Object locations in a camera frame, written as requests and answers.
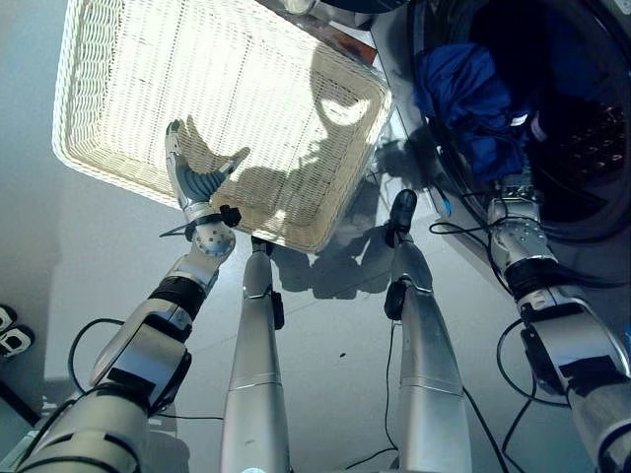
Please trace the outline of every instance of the shoe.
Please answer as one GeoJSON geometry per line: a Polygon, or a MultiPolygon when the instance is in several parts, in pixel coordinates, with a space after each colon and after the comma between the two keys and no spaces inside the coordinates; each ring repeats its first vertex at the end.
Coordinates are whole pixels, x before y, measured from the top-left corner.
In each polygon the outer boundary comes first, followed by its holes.
{"type": "Polygon", "coordinates": [[[18,319],[16,312],[8,305],[0,304],[0,332],[4,332],[18,319]]]}
{"type": "Polygon", "coordinates": [[[18,325],[0,334],[0,358],[11,358],[25,352],[35,341],[26,325],[18,325]]]}
{"type": "Polygon", "coordinates": [[[412,227],[412,217],[416,210],[416,193],[403,189],[394,198],[390,209],[390,220],[386,222],[386,244],[394,248],[394,235],[407,234],[412,227]]]}

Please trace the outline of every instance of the wire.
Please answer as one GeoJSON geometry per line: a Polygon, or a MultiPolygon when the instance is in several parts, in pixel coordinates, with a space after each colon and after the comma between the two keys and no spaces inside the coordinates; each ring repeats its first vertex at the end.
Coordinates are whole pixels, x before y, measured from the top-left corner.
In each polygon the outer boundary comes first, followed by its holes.
{"type": "Polygon", "coordinates": [[[217,416],[175,416],[173,414],[157,414],[160,417],[168,417],[169,419],[186,419],[190,421],[223,421],[223,417],[217,416]]]}
{"type": "Polygon", "coordinates": [[[389,410],[390,405],[390,382],[389,382],[389,374],[390,374],[390,363],[392,362],[392,345],[394,342],[394,327],[396,327],[396,323],[394,321],[390,325],[390,343],[389,348],[387,349],[387,363],[386,363],[386,412],[384,414],[384,429],[386,431],[387,441],[389,441],[390,445],[388,448],[383,448],[379,451],[376,451],[371,456],[364,458],[363,460],[357,461],[351,465],[348,465],[345,470],[350,470],[351,468],[361,465],[362,463],[366,463],[369,460],[372,460],[378,455],[382,453],[386,453],[387,451],[398,451],[398,446],[392,440],[389,430],[387,429],[387,412],[389,410]]]}
{"type": "MultiPolygon", "coordinates": [[[[534,379],[534,374],[533,374],[532,375],[532,388],[530,389],[530,396],[534,397],[535,395],[536,395],[536,380],[534,379]]],[[[509,455],[507,450],[509,447],[509,442],[511,441],[511,438],[513,437],[513,433],[515,432],[515,429],[517,428],[518,424],[520,423],[520,420],[522,419],[522,417],[524,416],[524,414],[528,410],[528,407],[530,407],[531,404],[532,404],[532,399],[529,399],[526,401],[522,409],[520,409],[520,412],[518,412],[517,416],[515,416],[515,420],[513,421],[513,424],[511,424],[511,426],[509,427],[509,431],[506,433],[506,436],[504,437],[504,441],[502,442],[502,453],[504,454],[506,459],[509,460],[515,468],[517,468],[517,470],[520,473],[526,473],[526,472],[519,465],[519,463],[516,460],[514,460],[511,457],[511,455],[509,455]]]]}
{"type": "Polygon", "coordinates": [[[381,455],[382,453],[386,453],[387,451],[397,451],[396,448],[389,446],[388,448],[384,448],[382,450],[376,451],[375,453],[373,453],[371,456],[369,456],[368,458],[364,458],[363,460],[360,461],[356,461],[355,463],[348,465],[346,468],[344,468],[345,470],[350,470],[351,468],[355,468],[356,466],[361,465],[362,463],[366,463],[367,461],[372,460],[373,458],[376,458],[377,456],[381,455]]]}
{"type": "Polygon", "coordinates": [[[506,336],[515,329],[515,327],[517,327],[518,325],[520,325],[522,323],[522,321],[520,319],[515,320],[513,323],[511,323],[508,327],[506,327],[506,329],[504,329],[504,331],[502,332],[502,335],[500,336],[499,340],[497,341],[497,347],[495,348],[495,361],[497,363],[497,368],[500,370],[500,374],[502,375],[502,377],[504,378],[504,380],[509,383],[509,385],[519,394],[521,394],[523,397],[525,397],[526,399],[529,399],[533,402],[537,402],[539,404],[544,404],[546,406],[555,406],[555,407],[570,407],[570,405],[568,403],[565,402],[554,402],[554,401],[546,401],[545,399],[539,399],[538,397],[535,397],[533,395],[528,394],[527,392],[525,392],[523,389],[521,389],[519,386],[517,386],[513,380],[506,374],[506,371],[504,370],[504,365],[502,364],[502,347],[504,346],[504,340],[506,339],[506,336]]]}
{"type": "Polygon", "coordinates": [[[188,224],[184,224],[184,225],[180,225],[179,227],[175,227],[174,229],[169,230],[168,232],[164,232],[163,234],[159,234],[158,238],[164,238],[164,237],[181,237],[183,235],[185,235],[184,232],[179,232],[182,229],[185,229],[188,226],[188,224]]]}
{"type": "Polygon", "coordinates": [[[70,406],[72,406],[75,402],[76,401],[74,399],[69,399],[61,404],[57,409],[55,409],[52,414],[50,414],[48,419],[46,419],[46,422],[43,424],[43,426],[41,426],[41,429],[39,429],[39,432],[37,432],[37,435],[35,435],[35,437],[33,437],[33,440],[31,440],[31,443],[29,443],[29,446],[25,450],[24,455],[22,455],[20,463],[18,463],[18,467],[20,467],[27,460],[27,458],[31,456],[33,450],[35,450],[35,447],[37,446],[43,435],[48,432],[48,429],[50,429],[52,424],[59,418],[59,416],[61,416],[61,414],[70,406]]]}
{"type": "Polygon", "coordinates": [[[85,333],[90,330],[90,328],[99,323],[113,323],[114,325],[122,325],[125,322],[115,318],[96,318],[95,320],[88,322],[81,330],[79,330],[79,333],[77,333],[77,335],[75,336],[75,339],[72,341],[72,345],[70,345],[70,350],[68,351],[67,367],[68,375],[70,376],[72,383],[75,385],[77,390],[81,392],[81,394],[85,394],[87,391],[79,383],[79,379],[77,378],[77,374],[75,373],[75,352],[77,351],[77,345],[79,345],[79,342],[81,341],[81,338],[85,335],[85,333]]]}
{"type": "Polygon", "coordinates": [[[392,322],[390,325],[390,346],[387,351],[387,364],[386,364],[386,413],[384,415],[384,429],[386,430],[387,441],[390,442],[390,445],[392,445],[392,448],[398,450],[398,446],[396,446],[396,444],[392,440],[392,437],[390,436],[390,432],[387,429],[387,411],[390,405],[389,374],[390,374],[390,362],[392,361],[392,342],[394,340],[394,327],[395,327],[394,322],[392,322]]]}
{"type": "Polygon", "coordinates": [[[463,227],[452,224],[450,222],[437,222],[435,224],[430,225],[429,232],[434,235],[460,235],[462,234],[462,235],[468,236],[469,238],[479,243],[486,251],[486,258],[489,261],[489,265],[491,266],[491,270],[493,271],[493,275],[495,276],[495,279],[497,279],[497,282],[500,284],[500,286],[502,286],[504,291],[506,291],[510,296],[512,296],[513,293],[511,292],[509,287],[506,285],[506,283],[502,281],[502,278],[500,276],[500,268],[498,268],[497,263],[493,259],[493,254],[491,253],[491,234],[488,229],[491,228],[493,225],[488,226],[488,227],[475,227],[472,229],[464,229],[463,227]],[[446,232],[439,232],[436,230],[436,228],[438,227],[448,227],[453,230],[446,231],[446,232]],[[485,243],[482,240],[482,238],[473,234],[473,232],[478,232],[478,231],[485,231],[487,233],[488,238],[489,238],[488,243],[485,243]]]}
{"type": "Polygon", "coordinates": [[[486,424],[486,421],[484,420],[484,417],[482,416],[480,409],[477,407],[477,404],[473,400],[473,397],[471,396],[469,391],[466,390],[464,386],[462,387],[462,390],[464,391],[464,394],[466,395],[467,399],[471,403],[473,412],[475,412],[475,416],[477,417],[477,420],[480,422],[480,425],[482,426],[482,429],[484,430],[484,434],[486,434],[486,437],[489,439],[489,442],[491,443],[491,446],[493,447],[493,451],[495,452],[495,456],[497,456],[497,461],[500,464],[500,468],[502,468],[502,471],[504,473],[510,473],[509,467],[506,465],[506,462],[504,461],[504,458],[502,457],[500,447],[497,446],[497,442],[495,441],[493,434],[491,434],[489,426],[486,424]]]}

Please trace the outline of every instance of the blue laundry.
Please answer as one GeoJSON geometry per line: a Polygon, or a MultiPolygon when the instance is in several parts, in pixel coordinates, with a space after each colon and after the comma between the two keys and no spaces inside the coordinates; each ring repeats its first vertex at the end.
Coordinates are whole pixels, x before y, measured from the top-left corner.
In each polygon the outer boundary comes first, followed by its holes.
{"type": "Polygon", "coordinates": [[[526,132],[511,123],[530,110],[513,107],[488,49],[473,43],[437,47],[418,69],[417,105],[453,130],[480,181],[522,170],[526,132]]]}

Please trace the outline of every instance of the wicker basket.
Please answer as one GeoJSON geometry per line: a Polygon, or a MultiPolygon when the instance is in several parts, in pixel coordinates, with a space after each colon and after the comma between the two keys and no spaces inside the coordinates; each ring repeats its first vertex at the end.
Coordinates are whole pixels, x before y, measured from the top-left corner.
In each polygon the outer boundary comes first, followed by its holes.
{"type": "Polygon", "coordinates": [[[183,119],[194,170],[247,154],[211,205],[239,207],[245,232],[316,251],[390,103],[368,69],[253,0],[70,0],[52,145],[73,169],[177,207],[164,136],[183,119]]]}

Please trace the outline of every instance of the floor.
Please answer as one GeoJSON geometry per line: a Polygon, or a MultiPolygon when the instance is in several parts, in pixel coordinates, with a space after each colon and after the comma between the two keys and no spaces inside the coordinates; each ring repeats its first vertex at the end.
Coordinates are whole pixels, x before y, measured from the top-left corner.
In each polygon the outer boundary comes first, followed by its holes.
{"type": "MultiPolygon", "coordinates": [[[[181,223],[180,212],[79,174],[52,154],[64,9],[62,0],[11,0],[0,14],[0,262],[5,268],[0,301],[15,307],[37,337],[28,352],[0,366],[0,377],[43,413],[73,393],[66,355],[77,331],[93,318],[131,313],[187,251],[183,239],[158,238],[181,223]]],[[[306,257],[279,248],[273,255],[287,320],[277,338],[296,471],[341,469],[386,447],[390,322],[382,306],[391,255],[376,227],[386,219],[396,191],[414,186],[403,144],[387,136],[378,162],[396,158],[398,165],[375,166],[366,175],[326,249],[306,257]]],[[[412,234],[433,271],[464,383],[495,437],[502,439],[523,402],[494,362],[497,337],[516,318],[514,305],[465,246],[428,233],[437,214],[421,189],[415,190],[421,199],[412,234]]],[[[187,343],[193,365],[174,413],[223,411],[248,253],[248,237],[238,234],[237,249],[222,266],[187,343]]],[[[96,327],[80,345],[77,371],[83,382],[113,330],[96,327]]],[[[389,380],[392,432],[399,352],[396,331],[389,380]]],[[[515,380],[527,385],[517,336],[507,341],[506,365],[515,380]]],[[[469,428],[474,471],[500,471],[472,415],[469,428]]],[[[220,434],[217,421],[152,420],[151,471],[216,471],[220,434]]],[[[529,473],[593,471],[566,410],[533,407],[515,434],[512,453],[529,473]]],[[[386,454],[366,466],[387,468],[391,461],[386,454]]]]}

